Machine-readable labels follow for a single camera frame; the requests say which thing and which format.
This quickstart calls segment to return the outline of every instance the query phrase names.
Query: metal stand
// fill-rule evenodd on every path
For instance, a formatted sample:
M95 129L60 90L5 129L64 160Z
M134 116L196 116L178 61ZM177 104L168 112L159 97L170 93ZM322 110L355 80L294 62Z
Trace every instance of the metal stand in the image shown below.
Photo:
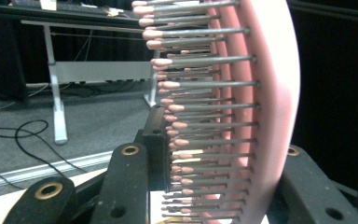
M48 70L54 98L54 141L57 145L65 144L68 141L63 102L60 96L60 83L75 81L143 79L151 77L151 92L148 97L145 97L145 99L150 106L155 104L155 95L157 88L156 74L152 73L152 75L150 75L145 73L145 71L152 70L150 62L56 62L54 59L50 26L138 34L140 34L143 30L121 27L66 24L45 21L21 22L24 24L42 25L44 27L46 49L48 52Z
M48 70L54 98L54 142L57 145L62 145L68 142L65 114L63 111L63 102L60 97L60 87L57 78L57 68L54 59L53 45L51 42L50 27L48 25L44 25L43 28L45 31L46 50L48 51Z
M158 50L155 50L153 58L155 58L155 59L159 58ZM156 89L157 89L157 72L154 71L153 68L150 72L150 80L152 81L150 94L145 94L144 99L147 102L147 104L150 107L152 107L153 105L156 104Z

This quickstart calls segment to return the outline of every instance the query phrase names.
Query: metal table leg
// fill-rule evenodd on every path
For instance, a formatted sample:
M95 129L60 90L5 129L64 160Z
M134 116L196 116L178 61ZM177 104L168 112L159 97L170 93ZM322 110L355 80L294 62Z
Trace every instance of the metal table leg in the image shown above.
M153 58L157 59L159 58L159 51L155 50ZM156 89L157 89L157 72L155 72L152 68L152 71L150 73L150 80L152 81L152 86L150 90L150 94L145 94L144 98L147 102L147 104L152 107L156 104Z
M43 27L45 30L46 49L48 51L48 70L54 98L54 141L57 145L62 145L68 141L63 102L60 97L60 87L57 79L57 68L51 42L50 27L47 25L44 25Z

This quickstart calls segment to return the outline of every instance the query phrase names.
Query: brass grommet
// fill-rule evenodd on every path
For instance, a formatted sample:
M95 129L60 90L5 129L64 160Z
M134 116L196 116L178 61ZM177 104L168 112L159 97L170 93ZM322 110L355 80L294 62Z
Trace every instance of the brass grommet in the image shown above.
M125 156L132 156L139 152L139 148L136 146L128 146L121 149L121 154Z
M298 156L300 152L295 147L289 147L287 150L287 155L289 156Z
M59 194L61 192L62 188L63 188L63 185L61 183L57 183L57 182L47 183L47 184L43 185L42 187L40 187L36 191L34 196L36 197L36 199L39 199L39 200L47 200L47 199L55 197L57 194Z

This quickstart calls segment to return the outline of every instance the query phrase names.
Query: electrical wire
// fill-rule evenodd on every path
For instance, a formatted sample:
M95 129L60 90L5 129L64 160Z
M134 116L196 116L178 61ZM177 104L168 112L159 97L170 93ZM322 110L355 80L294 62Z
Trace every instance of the electrical wire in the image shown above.
M28 130L23 129L23 127L35 123L35 122L42 122L45 124L45 126L38 132L30 132ZM43 131L45 131L48 128L48 122L43 120L43 119L37 119L37 120L31 120L28 122L23 123L19 128L0 128L0 130L8 130L8 131L15 131L14 136L12 135L3 135L0 134L0 138L11 138L11 139L15 139L17 146L20 148L20 150L22 152L24 152L26 155L28 155L29 157L41 161L44 164L48 165L50 168L52 168L53 170L55 170L59 175L65 177L65 175L58 170L55 166L53 166L50 162L43 160L42 158L37 157L36 155L30 153L29 151L27 151L21 144L20 139L22 138L26 138L26 137L30 137L30 136L35 136L37 137L39 140L41 140L46 146L48 146L48 148L55 154L57 155L60 159L62 159L64 162L66 162L67 164L69 164L70 166L76 168L77 170L86 173L87 171L85 171L84 169L72 164L71 162L69 162L68 160L66 160L63 156L61 156L48 142L46 142L46 140L44 140L42 137L39 136L40 133L42 133ZM27 133L26 135L20 135L20 132L24 132Z
M75 84L75 82L70 82L68 85L60 88L60 91L66 90L66 89L70 88L71 86L73 86L74 84Z
M88 35L73 35L73 34L63 34L63 33L51 33L51 35L56 35L56 36L62 35L62 36L88 37ZM145 41L143 38L131 38L131 37L109 36L109 35L93 35L92 37L105 38L105 39Z
M49 86L49 84L47 84L46 86L42 87L42 88L41 88L40 90L38 90L38 91L35 91L35 92L30 93L30 94L28 95L28 97L37 95L38 93L40 93L40 92L42 92L43 90L45 90L48 86ZM12 105L14 105L14 104L16 104L15 101L9 103L8 105L2 105L2 106L0 106L0 109L4 109L4 108L7 108L7 107L10 107L10 106L12 106Z
M15 189L24 189L22 187L19 187L13 183L11 183L10 181L8 181L6 178L4 178L2 175L0 175L0 178L3 179L7 184L9 184L11 187L15 188Z
M81 52L83 52L83 49L86 47L86 45L91 41L91 36L92 36L92 30L89 31L89 36L87 37L86 41L84 42L83 46L81 47L80 51L77 53L76 57L74 58L74 62L77 61L77 58L80 56Z
M71 90L74 90L74 89L90 90L90 94L82 95L82 94L71 92ZM89 98L89 97L93 97L93 96L98 96L100 94L100 92L99 92L98 88L95 88L92 86L87 86L87 85L79 85L79 84L74 83L72 85L71 89L67 89L66 91L61 91L60 94L61 95L77 96L77 97L81 97L81 98Z
M87 59L88 59L88 57L89 57L92 33L93 33L93 30L90 30L90 31L89 31L89 44L87 45L86 56L84 56L84 61L85 61L85 62L87 61Z
M124 88L128 83L129 83L129 81L124 82L123 84L121 84L121 86L119 86L118 88L116 88L116 89L113 90L113 91L105 91L105 90L101 90L101 89L100 89L100 92L103 92L103 94L109 94L109 93L115 93L115 92L129 91L129 90L132 89L132 88L135 86L135 84L136 84L136 82L133 81L133 82L130 84L129 87L127 87L126 89L122 90L122 88Z

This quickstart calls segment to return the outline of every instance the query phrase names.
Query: white floor strip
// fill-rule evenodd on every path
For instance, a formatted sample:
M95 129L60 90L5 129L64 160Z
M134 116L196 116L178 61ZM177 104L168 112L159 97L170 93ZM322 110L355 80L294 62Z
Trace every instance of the white floor strip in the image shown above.
M111 157L112 157L112 151L107 151L103 153L93 154L90 156L74 158L68 161L80 168L86 168L94 165L108 163ZM68 172L68 171L75 170L74 167L68 165L65 161L53 162L52 165L55 166L61 172ZM7 173L2 173L0 175L6 178L11 183L17 183L17 182L31 180L38 177L44 177L53 174L56 174L56 172L50 167L48 167L47 165L39 165L39 166L29 167L16 171L10 171ZM4 185L7 185L7 183L0 178L0 187Z

